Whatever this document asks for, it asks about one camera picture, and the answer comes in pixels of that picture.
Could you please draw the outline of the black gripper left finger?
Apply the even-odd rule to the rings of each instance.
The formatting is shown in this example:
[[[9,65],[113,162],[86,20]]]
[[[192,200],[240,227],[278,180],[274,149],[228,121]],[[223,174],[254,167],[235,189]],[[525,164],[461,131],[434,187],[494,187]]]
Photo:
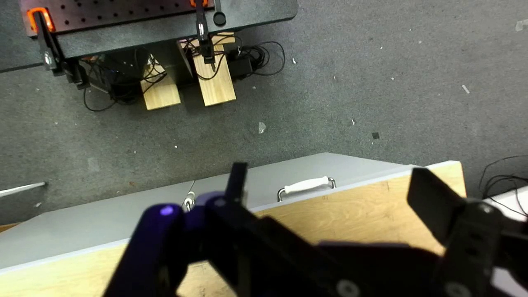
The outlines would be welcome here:
[[[238,297],[304,297],[309,283],[294,264],[302,240],[243,205],[246,175],[236,162],[225,194],[207,205],[210,261]]]

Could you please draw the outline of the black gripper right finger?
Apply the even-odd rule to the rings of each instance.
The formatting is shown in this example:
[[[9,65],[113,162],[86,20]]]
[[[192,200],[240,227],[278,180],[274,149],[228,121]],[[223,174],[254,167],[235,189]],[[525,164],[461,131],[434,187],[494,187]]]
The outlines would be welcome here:
[[[444,246],[433,291],[441,297],[489,297],[500,245],[500,212],[461,198],[428,169],[413,170],[408,205]]]

